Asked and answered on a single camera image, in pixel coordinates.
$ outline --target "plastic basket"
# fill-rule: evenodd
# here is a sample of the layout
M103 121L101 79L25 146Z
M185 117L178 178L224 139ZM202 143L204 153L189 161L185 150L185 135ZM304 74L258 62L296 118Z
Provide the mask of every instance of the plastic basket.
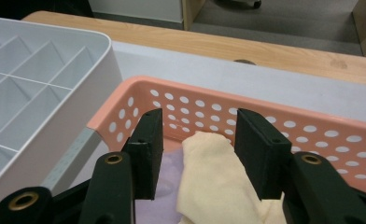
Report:
M127 79L88 123L110 150L120 150L143 113L163 110L165 150L196 131L221 133L233 144L236 109L261 113L293 144L292 152L327 158L347 183L366 192L366 123L197 88L153 77Z

